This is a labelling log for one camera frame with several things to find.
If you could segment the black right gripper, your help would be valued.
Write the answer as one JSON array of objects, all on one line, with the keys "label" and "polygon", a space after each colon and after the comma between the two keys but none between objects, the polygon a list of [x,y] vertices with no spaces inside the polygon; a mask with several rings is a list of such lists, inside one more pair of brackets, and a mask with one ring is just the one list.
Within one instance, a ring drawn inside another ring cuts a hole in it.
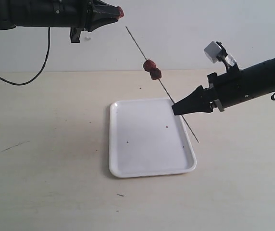
[{"label": "black right gripper", "polygon": [[218,75],[213,72],[207,76],[209,86],[198,86],[190,95],[172,105],[174,115],[192,113],[212,113],[214,108],[226,108],[248,100],[247,70],[231,67]]}]

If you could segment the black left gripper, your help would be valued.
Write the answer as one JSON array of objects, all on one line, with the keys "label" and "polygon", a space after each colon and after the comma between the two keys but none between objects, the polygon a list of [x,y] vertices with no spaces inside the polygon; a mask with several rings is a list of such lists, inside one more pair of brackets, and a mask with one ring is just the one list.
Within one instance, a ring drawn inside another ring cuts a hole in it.
[{"label": "black left gripper", "polygon": [[71,43],[79,43],[82,31],[94,30],[118,22],[120,10],[101,0],[53,0],[49,27],[70,28]]}]

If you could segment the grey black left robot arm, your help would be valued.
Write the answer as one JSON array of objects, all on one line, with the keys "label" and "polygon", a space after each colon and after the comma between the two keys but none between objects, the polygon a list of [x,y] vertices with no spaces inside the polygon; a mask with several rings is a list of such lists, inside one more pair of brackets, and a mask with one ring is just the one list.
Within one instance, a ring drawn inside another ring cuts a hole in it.
[{"label": "grey black left robot arm", "polygon": [[116,23],[121,7],[101,0],[0,0],[0,30],[19,27],[70,29],[70,41],[80,42],[81,32]]}]

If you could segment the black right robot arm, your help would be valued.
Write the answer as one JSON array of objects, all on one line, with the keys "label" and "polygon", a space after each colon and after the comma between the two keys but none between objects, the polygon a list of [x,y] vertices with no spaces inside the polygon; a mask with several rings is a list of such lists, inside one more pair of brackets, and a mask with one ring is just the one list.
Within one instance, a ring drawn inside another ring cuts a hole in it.
[{"label": "black right robot arm", "polygon": [[209,86],[198,86],[190,95],[172,106],[174,115],[211,113],[271,94],[275,101],[275,58],[245,69],[233,66],[228,72],[207,76]]}]

